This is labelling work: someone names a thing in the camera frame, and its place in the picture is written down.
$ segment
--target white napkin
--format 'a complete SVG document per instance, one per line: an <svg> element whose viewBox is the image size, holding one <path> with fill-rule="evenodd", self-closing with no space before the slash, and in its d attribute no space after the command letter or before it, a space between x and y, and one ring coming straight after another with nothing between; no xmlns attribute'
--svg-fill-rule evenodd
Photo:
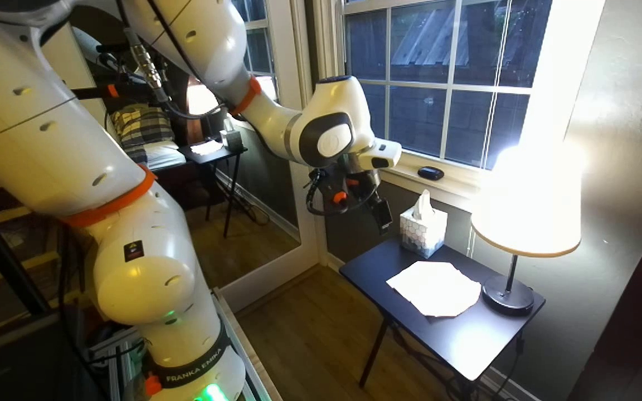
<svg viewBox="0 0 642 401"><path fill-rule="evenodd" d="M458 317L478 302L481 286L453 262L417 260L385 281L425 317Z"/></svg>

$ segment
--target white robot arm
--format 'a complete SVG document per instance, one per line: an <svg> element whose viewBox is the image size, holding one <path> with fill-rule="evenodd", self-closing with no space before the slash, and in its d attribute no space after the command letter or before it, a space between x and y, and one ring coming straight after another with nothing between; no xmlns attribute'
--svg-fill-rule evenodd
<svg viewBox="0 0 642 401"><path fill-rule="evenodd" d="M217 317L182 210L43 58L43 36L71 6L73 0L0 2L0 182L32 210L95 239L95 300L103 317L135 326L144 339L149 399L237 399L245 367ZM338 212L360 198L387 221L377 166L393 166L399 145L372 136L355 77L319 83L303 111L286 110L244 69L245 27L229 0L119 0L106 8L129 23L134 41L198 75L245 116L276 156L309 165L309 198L319 190ZM157 90L153 65L148 67Z"/></svg>

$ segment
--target tissue box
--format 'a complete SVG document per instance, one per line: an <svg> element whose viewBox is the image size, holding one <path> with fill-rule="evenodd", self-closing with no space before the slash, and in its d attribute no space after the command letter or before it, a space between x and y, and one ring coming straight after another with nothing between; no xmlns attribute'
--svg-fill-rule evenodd
<svg viewBox="0 0 642 401"><path fill-rule="evenodd" d="M430 259L445 241L449 214L442 210L433 210L430 219L414 219L413 210L401 214L401 248L420 253L421 259Z"/></svg>

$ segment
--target lamp base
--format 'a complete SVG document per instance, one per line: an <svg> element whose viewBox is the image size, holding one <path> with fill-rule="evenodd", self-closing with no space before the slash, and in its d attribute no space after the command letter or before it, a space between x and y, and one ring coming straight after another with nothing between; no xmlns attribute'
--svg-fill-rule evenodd
<svg viewBox="0 0 642 401"><path fill-rule="evenodd" d="M481 293L487 300L491 300L499 309L513 312L513 315L530 312L530 306L536 298L536 291L527 287L523 282L516 281L513 287L507 290L507 281L501 279L487 282L481 287Z"/></svg>

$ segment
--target green light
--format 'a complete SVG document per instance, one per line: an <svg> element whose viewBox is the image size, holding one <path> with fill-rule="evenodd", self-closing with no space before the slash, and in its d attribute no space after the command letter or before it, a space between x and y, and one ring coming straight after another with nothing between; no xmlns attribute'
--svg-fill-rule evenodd
<svg viewBox="0 0 642 401"><path fill-rule="evenodd" d="M193 396L193 401L228 401L228 396L217 384L212 384L198 396Z"/></svg>

